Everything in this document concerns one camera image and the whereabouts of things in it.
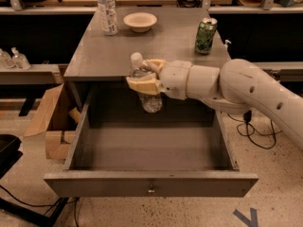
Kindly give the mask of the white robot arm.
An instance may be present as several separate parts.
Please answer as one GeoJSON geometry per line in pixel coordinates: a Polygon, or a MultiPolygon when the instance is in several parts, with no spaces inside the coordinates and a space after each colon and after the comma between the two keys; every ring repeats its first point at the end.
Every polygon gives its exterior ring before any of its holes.
{"type": "Polygon", "coordinates": [[[255,108],[303,148],[303,97],[249,61],[230,60],[222,68],[161,61],[148,75],[128,76],[127,82],[138,93],[197,99],[227,114],[244,114],[255,108]]]}

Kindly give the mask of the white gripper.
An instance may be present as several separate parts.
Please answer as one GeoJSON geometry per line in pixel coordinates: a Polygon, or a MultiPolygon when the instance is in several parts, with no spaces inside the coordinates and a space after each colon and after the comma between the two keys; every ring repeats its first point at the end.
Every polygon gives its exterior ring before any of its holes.
{"type": "Polygon", "coordinates": [[[159,75],[158,79],[136,79],[126,77],[129,88],[146,95],[155,96],[162,92],[174,99],[185,100],[187,98],[187,77],[192,67],[189,61],[169,61],[160,59],[148,59],[148,65],[152,71],[159,75]]]}

